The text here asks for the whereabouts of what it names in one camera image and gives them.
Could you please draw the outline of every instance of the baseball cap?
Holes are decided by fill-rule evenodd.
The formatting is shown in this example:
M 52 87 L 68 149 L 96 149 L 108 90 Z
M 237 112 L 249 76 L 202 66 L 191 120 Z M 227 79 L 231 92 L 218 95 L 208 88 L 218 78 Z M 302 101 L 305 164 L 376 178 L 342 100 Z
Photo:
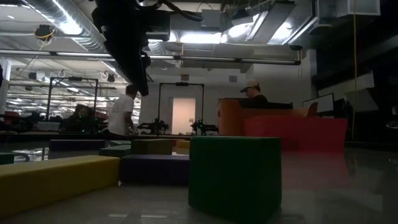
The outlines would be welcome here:
M 260 86 L 260 83 L 259 83 L 257 80 L 255 80 L 255 79 L 248 80 L 248 82 L 246 83 L 246 87 L 244 87 L 244 88 L 241 90 L 241 93 L 244 93 L 244 92 L 246 92 L 246 90 L 247 90 L 248 88 L 250 88 L 250 87 L 255 87 L 255 86 Z

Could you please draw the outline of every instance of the doorway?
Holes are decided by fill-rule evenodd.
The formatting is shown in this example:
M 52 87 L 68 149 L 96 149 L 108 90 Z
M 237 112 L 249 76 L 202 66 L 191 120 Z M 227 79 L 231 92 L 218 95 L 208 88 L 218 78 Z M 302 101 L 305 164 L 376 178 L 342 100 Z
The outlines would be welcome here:
M 195 98 L 174 98 L 172 134 L 187 134 L 192 132 L 190 126 L 195 121 Z

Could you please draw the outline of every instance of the red couch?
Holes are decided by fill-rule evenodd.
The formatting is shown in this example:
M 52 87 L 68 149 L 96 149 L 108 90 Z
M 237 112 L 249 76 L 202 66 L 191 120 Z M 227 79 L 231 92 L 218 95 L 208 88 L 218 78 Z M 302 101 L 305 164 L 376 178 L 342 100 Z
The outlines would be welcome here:
M 298 110 L 243 109 L 237 100 L 218 104 L 220 135 L 282 138 L 283 151 L 343 152 L 347 120 L 317 118 L 317 104 Z

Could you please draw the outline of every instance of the man in white t-shirt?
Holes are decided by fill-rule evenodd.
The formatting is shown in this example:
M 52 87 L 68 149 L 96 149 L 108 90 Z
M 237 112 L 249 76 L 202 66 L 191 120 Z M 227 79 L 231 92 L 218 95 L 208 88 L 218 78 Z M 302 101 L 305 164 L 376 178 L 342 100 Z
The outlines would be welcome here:
M 130 134 L 130 130 L 134 130 L 131 115 L 137 92 L 136 86 L 129 85 L 126 87 L 126 94 L 116 100 L 109 115 L 108 129 L 110 133 L 126 136 Z

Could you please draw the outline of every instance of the white t-shirt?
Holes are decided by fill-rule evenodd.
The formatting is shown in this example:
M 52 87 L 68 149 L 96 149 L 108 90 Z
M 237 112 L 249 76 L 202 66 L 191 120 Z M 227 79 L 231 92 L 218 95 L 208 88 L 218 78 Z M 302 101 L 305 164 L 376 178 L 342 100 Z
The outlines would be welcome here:
M 109 114 L 109 131 L 113 134 L 125 135 L 127 130 L 124 125 L 124 112 L 132 112 L 133 109 L 134 100 L 127 95 L 120 96 Z

